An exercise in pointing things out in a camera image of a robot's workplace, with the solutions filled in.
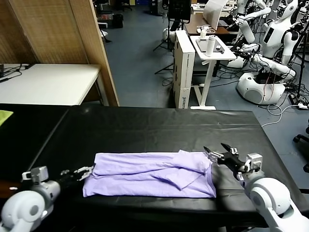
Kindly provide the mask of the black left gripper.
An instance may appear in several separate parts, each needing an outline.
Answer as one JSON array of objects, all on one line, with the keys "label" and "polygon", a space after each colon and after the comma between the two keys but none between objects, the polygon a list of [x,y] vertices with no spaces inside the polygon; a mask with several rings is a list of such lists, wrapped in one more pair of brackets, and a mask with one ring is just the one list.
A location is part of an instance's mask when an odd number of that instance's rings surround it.
[{"label": "black left gripper", "polygon": [[78,183],[78,180],[84,180],[88,178],[94,169],[94,166],[84,166],[73,172],[74,175],[71,174],[71,170],[63,170],[60,173],[60,178],[57,180],[60,188],[67,189],[71,186],[74,186]]}]

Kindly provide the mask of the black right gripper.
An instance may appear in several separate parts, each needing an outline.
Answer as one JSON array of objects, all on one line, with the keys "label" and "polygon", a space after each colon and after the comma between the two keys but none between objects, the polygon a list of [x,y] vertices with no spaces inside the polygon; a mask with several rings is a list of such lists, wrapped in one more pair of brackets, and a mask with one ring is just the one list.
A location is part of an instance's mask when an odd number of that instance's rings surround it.
[{"label": "black right gripper", "polygon": [[233,173],[243,172],[245,163],[239,160],[238,149],[224,143],[221,143],[221,145],[226,150],[223,154],[211,151],[204,146],[205,156],[213,163],[227,166]]}]

